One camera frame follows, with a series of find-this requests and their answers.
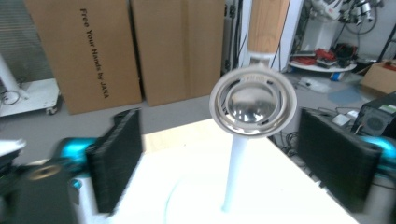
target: shelf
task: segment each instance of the shelf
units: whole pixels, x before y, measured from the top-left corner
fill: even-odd
[[[290,62],[290,66],[296,67],[296,68],[301,68],[301,69],[308,70],[308,71],[314,71],[314,72],[334,73],[334,72],[350,71],[356,67],[356,64],[351,64],[350,66],[345,67],[345,68],[340,68],[340,67],[323,68],[323,67],[319,67],[316,65],[305,65],[305,64],[301,64],[301,63]]]

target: wall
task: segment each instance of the wall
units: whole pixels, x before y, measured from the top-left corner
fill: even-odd
[[[22,0],[0,0],[0,53],[17,81],[53,77]]]

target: white table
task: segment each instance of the white table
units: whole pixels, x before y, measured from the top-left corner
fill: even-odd
[[[92,216],[92,200],[86,200],[92,193],[83,188],[81,218],[86,223],[154,224],[192,217],[189,224],[209,223],[206,217],[221,207],[232,136],[209,119],[143,139],[145,154],[115,215]],[[224,223],[357,223],[268,139],[250,140],[246,160],[243,212],[223,214]],[[81,180],[89,187],[89,179]],[[202,207],[207,199],[213,203]]]

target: wheel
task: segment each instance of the wheel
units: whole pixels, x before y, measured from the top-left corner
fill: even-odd
[[[58,112],[58,108],[57,107],[50,107],[46,109],[46,114],[52,116],[54,114],[56,114],[56,112]]]

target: cardboard box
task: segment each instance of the cardboard box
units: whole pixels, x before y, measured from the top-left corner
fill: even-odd
[[[375,91],[375,95],[378,95],[378,93],[384,95],[396,91],[396,71],[384,68],[384,64],[375,63],[371,65],[361,81],[364,90]]]
[[[141,102],[125,0],[25,0],[69,113]]]
[[[224,0],[131,0],[146,99],[208,95],[220,77]]]

